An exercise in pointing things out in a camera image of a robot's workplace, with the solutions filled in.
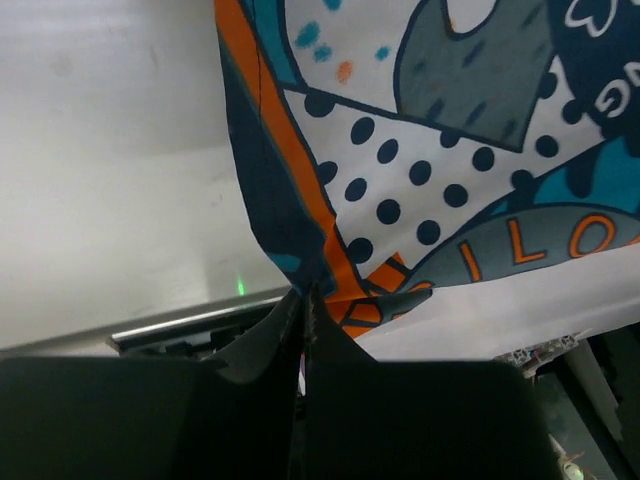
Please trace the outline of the colourful patterned shorts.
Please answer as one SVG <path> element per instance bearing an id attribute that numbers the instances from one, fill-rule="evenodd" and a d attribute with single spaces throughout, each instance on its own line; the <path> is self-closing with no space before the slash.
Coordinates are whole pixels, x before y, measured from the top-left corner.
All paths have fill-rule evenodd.
<path id="1" fill-rule="evenodd" d="M 351 337 L 639 241 L 635 1 L 218 1 L 255 238 Z"/>

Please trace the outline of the aluminium table edge rail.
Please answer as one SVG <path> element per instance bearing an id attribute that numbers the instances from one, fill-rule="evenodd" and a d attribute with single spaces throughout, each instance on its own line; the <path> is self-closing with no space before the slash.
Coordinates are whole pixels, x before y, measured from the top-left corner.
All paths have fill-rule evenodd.
<path id="1" fill-rule="evenodd" d="M 109 334 L 106 344 L 121 357 L 204 358 L 259 323 L 287 292 L 282 287 L 141 318 Z"/>

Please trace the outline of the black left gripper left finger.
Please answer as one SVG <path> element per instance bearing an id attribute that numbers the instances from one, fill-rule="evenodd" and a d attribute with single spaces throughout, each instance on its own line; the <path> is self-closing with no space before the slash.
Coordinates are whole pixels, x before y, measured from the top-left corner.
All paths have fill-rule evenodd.
<path id="1" fill-rule="evenodd" d="M 284 479 L 300 355 L 300 296 L 204 360 L 6 358 L 5 479 Z"/>

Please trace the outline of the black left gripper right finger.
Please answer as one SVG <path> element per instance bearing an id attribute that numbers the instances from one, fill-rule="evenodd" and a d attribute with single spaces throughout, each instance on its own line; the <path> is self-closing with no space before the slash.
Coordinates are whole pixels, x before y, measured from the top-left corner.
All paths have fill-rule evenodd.
<path id="1" fill-rule="evenodd" d="M 531 385 L 496 361 L 378 361 L 305 299 L 310 479 L 559 479 Z"/>

